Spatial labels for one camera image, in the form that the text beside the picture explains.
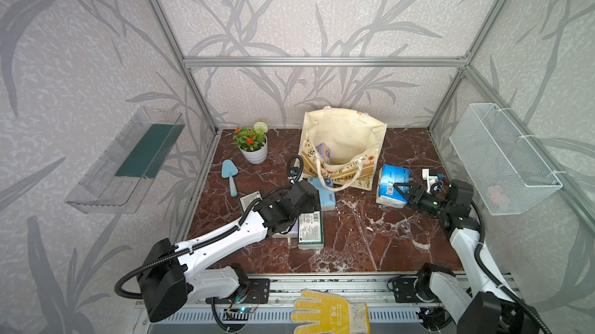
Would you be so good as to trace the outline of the purple tissue pack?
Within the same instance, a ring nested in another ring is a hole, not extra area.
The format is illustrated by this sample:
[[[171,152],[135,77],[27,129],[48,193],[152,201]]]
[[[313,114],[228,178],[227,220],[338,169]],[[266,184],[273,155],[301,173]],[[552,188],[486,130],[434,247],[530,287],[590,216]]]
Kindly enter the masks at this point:
[[[320,143],[316,146],[316,150],[321,157],[321,161],[323,163],[331,163],[331,149],[328,147],[326,143]]]
[[[297,238],[299,235],[299,221],[296,220],[295,223],[292,225],[292,227],[288,228],[285,231],[282,231],[280,233],[274,233],[272,235],[273,238],[275,239],[280,239],[280,238]]]

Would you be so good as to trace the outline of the cream floral canvas tote bag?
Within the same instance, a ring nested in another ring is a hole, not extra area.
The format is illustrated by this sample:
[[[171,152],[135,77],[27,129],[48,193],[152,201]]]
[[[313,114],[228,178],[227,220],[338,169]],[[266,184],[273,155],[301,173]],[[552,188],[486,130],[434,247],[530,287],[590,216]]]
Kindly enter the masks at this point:
[[[358,188],[370,191],[387,124],[351,109],[325,107],[305,113],[298,154],[304,161],[303,177],[333,183],[331,191]],[[316,150],[320,143],[331,149],[331,163],[323,163]]]

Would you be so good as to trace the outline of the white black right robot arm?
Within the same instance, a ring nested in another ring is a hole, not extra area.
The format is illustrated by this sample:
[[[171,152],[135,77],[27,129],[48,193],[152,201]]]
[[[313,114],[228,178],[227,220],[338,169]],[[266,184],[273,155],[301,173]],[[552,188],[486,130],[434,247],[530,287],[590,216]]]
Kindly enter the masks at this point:
[[[410,284],[393,285],[395,297],[409,294],[425,303],[440,302],[437,313],[420,315],[425,327],[438,330],[454,323],[459,333],[548,333],[537,310],[505,281],[487,247],[486,227],[474,202],[472,185],[453,180],[444,199],[415,182],[392,186],[413,209],[437,219],[455,250],[469,287],[460,285],[453,271],[425,264]]]

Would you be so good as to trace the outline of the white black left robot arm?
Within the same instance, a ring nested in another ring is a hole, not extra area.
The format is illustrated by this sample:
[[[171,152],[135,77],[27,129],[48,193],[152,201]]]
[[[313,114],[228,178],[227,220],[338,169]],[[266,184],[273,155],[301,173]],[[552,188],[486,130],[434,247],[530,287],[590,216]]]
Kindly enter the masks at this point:
[[[114,287],[121,298],[143,301],[148,318],[158,323],[179,311],[189,298],[229,298],[247,288],[239,267],[218,270],[212,264],[253,243],[287,231],[303,214],[319,211],[319,191],[308,181],[277,188],[256,198],[240,218],[196,239],[155,243],[143,265]]]

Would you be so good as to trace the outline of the green white tissue pack centre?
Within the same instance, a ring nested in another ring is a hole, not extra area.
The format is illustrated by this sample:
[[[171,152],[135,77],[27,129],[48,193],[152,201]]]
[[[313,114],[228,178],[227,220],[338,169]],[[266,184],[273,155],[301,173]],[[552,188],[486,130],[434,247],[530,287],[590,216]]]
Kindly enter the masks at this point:
[[[299,250],[321,250],[323,247],[322,211],[301,214],[298,227]]]

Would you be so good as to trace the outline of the light blue cartoon tissue pack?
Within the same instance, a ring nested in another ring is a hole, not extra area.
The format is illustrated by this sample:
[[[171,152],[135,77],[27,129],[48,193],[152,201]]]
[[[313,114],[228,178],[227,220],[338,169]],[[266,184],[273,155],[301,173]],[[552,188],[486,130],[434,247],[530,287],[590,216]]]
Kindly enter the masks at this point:
[[[310,183],[319,192],[320,207],[323,212],[330,212],[336,209],[336,194],[334,191],[330,191],[328,188],[333,187],[333,183],[325,179],[323,184],[317,177],[309,178]]]

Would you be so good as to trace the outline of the teal small shovel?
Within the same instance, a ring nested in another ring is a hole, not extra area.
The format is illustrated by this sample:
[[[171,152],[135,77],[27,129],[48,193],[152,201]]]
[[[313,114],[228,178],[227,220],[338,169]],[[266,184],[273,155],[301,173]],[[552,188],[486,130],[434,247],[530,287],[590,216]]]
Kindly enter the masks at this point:
[[[222,164],[222,177],[229,180],[229,193],[232,198],[238,195],[234,177],[238,174],[238,169],[232,160],[224,160]]]

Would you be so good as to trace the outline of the potted plant white pot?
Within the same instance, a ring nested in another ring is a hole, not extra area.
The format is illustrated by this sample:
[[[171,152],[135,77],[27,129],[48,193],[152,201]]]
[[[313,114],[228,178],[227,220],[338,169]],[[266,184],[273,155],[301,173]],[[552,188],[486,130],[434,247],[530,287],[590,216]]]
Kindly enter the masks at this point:
[[[252,164],[263,163],[267,158],[268,125],[263,120],[256,121],[253,126],[238,128],[233,135],[233,143],[243,156]]]

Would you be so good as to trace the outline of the yellow knit work glove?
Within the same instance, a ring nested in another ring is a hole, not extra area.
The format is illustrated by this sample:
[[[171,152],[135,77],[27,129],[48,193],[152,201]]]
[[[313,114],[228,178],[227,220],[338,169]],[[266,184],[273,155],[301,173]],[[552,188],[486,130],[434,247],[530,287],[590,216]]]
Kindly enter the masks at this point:
[[[351,303],[340,295],[305,289],[294,302],[291,314],[295,334],[370,333],[368,307]]]

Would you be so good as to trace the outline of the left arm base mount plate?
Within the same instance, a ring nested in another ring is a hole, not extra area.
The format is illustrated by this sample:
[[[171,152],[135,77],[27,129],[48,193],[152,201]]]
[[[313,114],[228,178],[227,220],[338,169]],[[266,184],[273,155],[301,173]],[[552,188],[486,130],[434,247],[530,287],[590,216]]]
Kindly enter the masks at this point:
[[[216,298],[217,305],[256,305],[268,303],[271,293],[271,280],[268,278],[250,278],[227,298]]]

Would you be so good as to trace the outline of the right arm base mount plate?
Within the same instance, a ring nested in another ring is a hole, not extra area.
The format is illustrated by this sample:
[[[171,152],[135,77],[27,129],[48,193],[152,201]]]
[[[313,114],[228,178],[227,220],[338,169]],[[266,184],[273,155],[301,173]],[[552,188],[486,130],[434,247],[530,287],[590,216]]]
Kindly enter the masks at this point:
[[[415,287],[416,276],[397,275],[387,281],[387,289],[396,303],[432,303],[433,298],[421,294]]]

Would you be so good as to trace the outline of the clear acrylic wall shelf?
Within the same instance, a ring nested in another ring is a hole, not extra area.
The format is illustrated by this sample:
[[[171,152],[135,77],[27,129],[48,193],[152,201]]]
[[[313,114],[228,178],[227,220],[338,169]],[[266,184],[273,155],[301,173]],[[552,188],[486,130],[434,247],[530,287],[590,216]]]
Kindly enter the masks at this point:
[[[133,214],[185,127],[183,114],[137,109],[65,202],[84,214]]]

